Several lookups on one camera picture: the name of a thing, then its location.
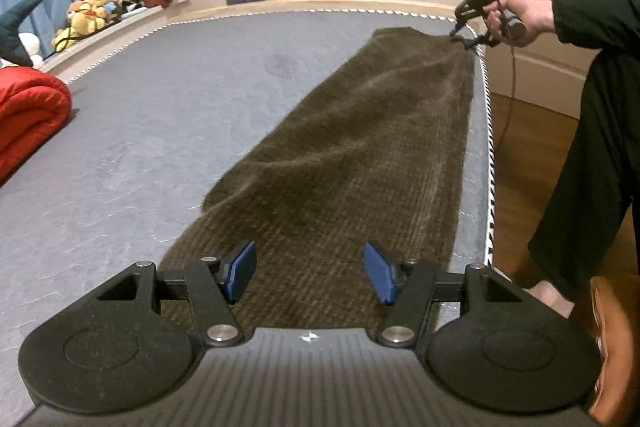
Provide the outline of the black sleeved right forearm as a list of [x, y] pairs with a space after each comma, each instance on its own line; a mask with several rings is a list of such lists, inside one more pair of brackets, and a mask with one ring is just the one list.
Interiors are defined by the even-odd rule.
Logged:
[[559, 42], [600, 50], [639, 47], [639, 0], [552, 0]]

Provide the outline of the person's right hand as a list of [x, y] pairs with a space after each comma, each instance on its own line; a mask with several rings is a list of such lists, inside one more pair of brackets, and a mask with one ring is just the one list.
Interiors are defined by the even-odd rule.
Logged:
[[[525, 34], [519, 39], [510, 39], [502, 31], [500, 6], [513, 12], [525, 25]], [[500, 0], [484, 7], [486, 26], [491, 35], [508, 46], [524, 48], [539, 36], [555, 34], [554, 14], [551, 0]]]

